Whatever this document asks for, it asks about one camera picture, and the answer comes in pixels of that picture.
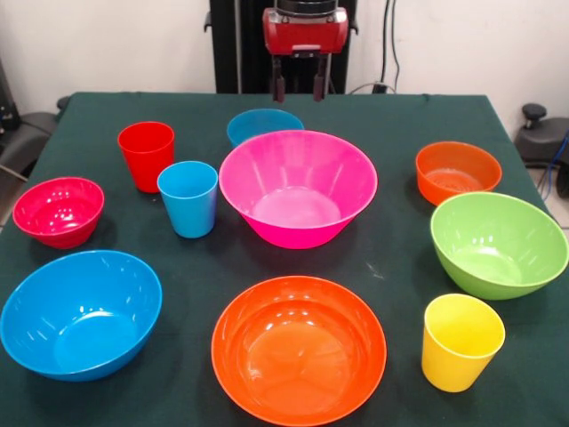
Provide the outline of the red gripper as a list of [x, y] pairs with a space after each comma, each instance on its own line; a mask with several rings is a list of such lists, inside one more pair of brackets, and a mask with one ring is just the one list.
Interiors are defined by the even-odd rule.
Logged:
[[314, 76], [313, 99], [322, 101], [328, 91], [328, 53], [340, 53], [349, 32], [348, 13], [338, 7], [327, 16], [295, 17], [277, 8], [266, 8], [262, 14], [265, 45], [272, 56], [273, 100], [285, 99], [285, 79], [280, 56], [297, 52], [322, 53]]

